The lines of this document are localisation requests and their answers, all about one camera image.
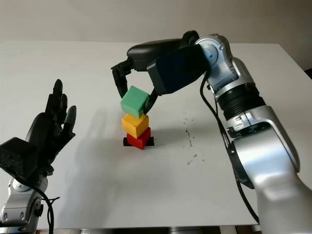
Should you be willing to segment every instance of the robotic hand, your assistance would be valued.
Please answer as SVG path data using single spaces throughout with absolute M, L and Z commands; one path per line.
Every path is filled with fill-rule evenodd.
M 76 107 L 67 109 L 67 96 L 58 79 L 49 95 L 45 112 L 34 119 L 26 141 L 14 137 L 0 145 L 0 167 L 13 178 L 9 198 L 0 214 L 0 233 L 35 233 L 43 212 L 41 198 L 48 204 L 49 233 L 53 233 L 54 215 L 44 194 L 51 163 L 59 151 L 75 136 Z
M 232 56 L 224 36 L 199 39 L 190 31 L 182 39 L 134 46 L 127 55 L 125 62 L 112 68 L 115 83 L 123 97 L 130 70 L 148 71 L 154 90 L 144 113 L 157 96 L 173 93 L 206 72 L 201 95 L 217 119 L 238 188 L 242 183 L 256 191 L 262 233 L 312 233 L 312 191 L 297 176 L 296 149 L 273 109 L 259 96 L 244 63 Z M 203 95 L 205 82 L 223 111 L 227 133 Z

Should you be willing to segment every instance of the table surface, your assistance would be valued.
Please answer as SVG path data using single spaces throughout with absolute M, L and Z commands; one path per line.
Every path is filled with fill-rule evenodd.
M 48 197 L 61 197 L 53 204 L 55 228 L 254 224 L 216 121 L 200 98 L 200 80 L 157 100 L 149 112 L 154 147 L 123 147 L 125 114 L 110 68 L 126 59 L 132 45 L 0 43 L 0 142 L 26 137 L 58 78 L 68 104 L 77 106 L 77 135 L 48 178 Z M 231 46 L 293 140 L 299 176 L 312 188 L 312 81 L 277 44 Z M 133 72 L 128 84 L 152 90 L 147 73 Z M 206 95 L 213 103 L 212 94 Z M 0 204 L 7 199 L 9 178 L 0 171 Z M 256 207 L 254 191 L 245 191 Z M 46 215 L 38 228 L 47 228 Z

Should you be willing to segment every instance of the black wire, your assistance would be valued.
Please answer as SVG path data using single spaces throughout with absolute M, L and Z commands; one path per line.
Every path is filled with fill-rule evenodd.
M 51 199 L 49 199 L 49 201 L 51 202 L 51 205 L 53 205 L 53 203 L 56 201 L 56 200 L 58 200 L 58 199 L 60 199 L 60 197 L 58 196 L 58 197 L 56 197 L 56 198 L 51 198 Z M 49 212 L 49 209 L 48 209 L 48 212 L 47 212 L 47 219 L 48 219 L 48 223 L 50 223 L 50 212 Z
M 214 99 L 214 104 L 215 104 L 216 115 L 219 116 L 219 114 L 218 114 L 218 103 L 217 103 L 216 99 Z
M 224 142 L 224 145 L 225 145 L 225 148 L 228 148 L 228 145 L 230 143 L 230 140 L 229 140 L 229 137 L 228 135 L 226 134 L 226 131 L 223 127 L 223 124 L 219 118 L 219 116 L 216 114 L 215 110 L 213 109 L 213 107 L 210 105 L 210 103 L 207 101 L 206 97 L 204 96 L 204 86 L 205 86 L 205 82 L 206 82 L 206 79 L 205 77 L 203 78 L 203 81 L 201 82 L 201 85 L 200 85 L 200 89 L 199 89 L 199 92 L 200 92 L 200 95 L 201 95 L 201 98 L 203 99 L 204 103 L 208 106 L 208 108 L 210 109 L 210 111 L 213 113 L 217 123 L 218 123 L 218 126 L 219 126 L 219 130 L 220 130 L 220 133 L 222 135 L 222 138 L 223 138 L 223 142 Z
M 246 205 L 246 207 L 247 207 L 249 213 L 252 215 L 252 217 L 255 219 L 255 221 L 256 221 L 257 223 L 259 223 L 259 217 L 258 217 L 257 214 L 254 212 L 252 206 L 250 205 L 248 199 L 246 198 L 245 193 L 244 193 L 244 191 L 243 191 L 243 188 L 242 188 L 240 182 L 238 181 L 237 178 L 235 178 L 235 179 L 236 179 L 236 185 L 237 185 L 239 194 L 240 194 L 240 196 L 242 197 L 242 199 L 243 199 L 243 201 L 244 201 L 244 203 L 245 203 L 245 205 Z
M 31 184 L 28 184 L 28 182 L 20 177 L 20 176 L 16 176 L 15 178 L 19 183 L 35 190 L 37 193 L 39 193 L 43 200 L 45 200 L 45 202 L 47 203 L 48 205 L 48 215 L 50 214 L 50 218 L 51 220 L 48 220 L 48 224 L 49 224 L 49 234 L 53 234 L 53 229 L 54 229 L 54 212 L 53 212 L 53 207 L 52 207 L 52 203 L 50 202 L 50 199 L 47 197 L 47 195 L 39 188 L 37 188 L 36 186 L 34 185 L 31 185 Z
M 222 138 L 223 138 L 223 142 L 224 142 L 224 146 L 226 149 L 228 149 L 228 145 L 230 143 L 230 139 L 229 139 L 229 136 L 227 135 L 225 129 L 224 129 L 224 126 L 218 116 L 218 105 L 217 105 L 217 101 L 216 99 L 214 100 L 214 103 L 215 103 L 215 110 L 213 109 L 213 107 L 210 105 L 210 103 L 207 101 L 206 97 L 204 96 L 204 86 L 205 86 L 205 82 L 206 82 L 206 77 L 203 78 L 202 82 L 201 82 L 201 85 L 200 85 L 200 89 L 199 89 L 199 92 L 200 92 L 200 95 L 204 101 L 204 103 L 208 106 L 208 108 L 211 110 L 211 112 L 213 113 L 217 123 L 218 123 L 218 126 L 219 126 L 219 130 L 220 130 L 220 133 L 222 135 Z M 246 198 L 245 196 L 245 193 L 242 189 L 242 186 L 240 184 L 240 182 L 238 181 L 238 179 L 236 178 L 235 176 L 235 180 L 236 180 L 236 184 L 237 184 L 237 188 L 238 188 L 238 191 L 239 191 L 239 194 L 240 196 L 242 197 L 249 213 L 251 214 L 251 216 L 255 219 L 255 221 L 257 223 L 259 223 L 259 217 L 257 216 L 257 214 L 254 212 L 252 206 L 250 205 L 248 199 Z
M 49 198 L 47 197 L 47 195 L 40 190 L 39 188 L 37 188 L 36 186 L 31 187 L 33 190 L 35 190 L 37 193 L 39 193 L 43 199 L 45 200 L 45 202 L 48 205 L 48 216 L 50 214 L 50 219 L 48 219 L 48 224 L 49 224 L 49 234 L 53 234 L 53 229 L 54 229 L 54 212 L 53 212 L 53 207 L 52 207 L 52 203 L 50 202 Z

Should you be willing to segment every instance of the stacked blocks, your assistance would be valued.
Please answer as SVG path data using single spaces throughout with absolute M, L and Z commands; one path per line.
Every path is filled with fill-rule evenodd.
M 127 142 L 142 150 L 151 137 L 149 118 L 143 114 L 148 97 L 148 93 L 131 86 L 120 102 L 121 108 L 127 113 L 121 119 L 122 128 L 127 133 Z

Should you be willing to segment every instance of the red cube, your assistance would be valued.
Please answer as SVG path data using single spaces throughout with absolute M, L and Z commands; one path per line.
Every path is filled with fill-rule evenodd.
M 129 145 L 135 146 L 141 150 L 144 149 L 146 143 L 151 137 L 151 128 L 148 127 L 139 137 L 138 139 L 131 136 L 129 133 L 127 133 L 127 141 Z

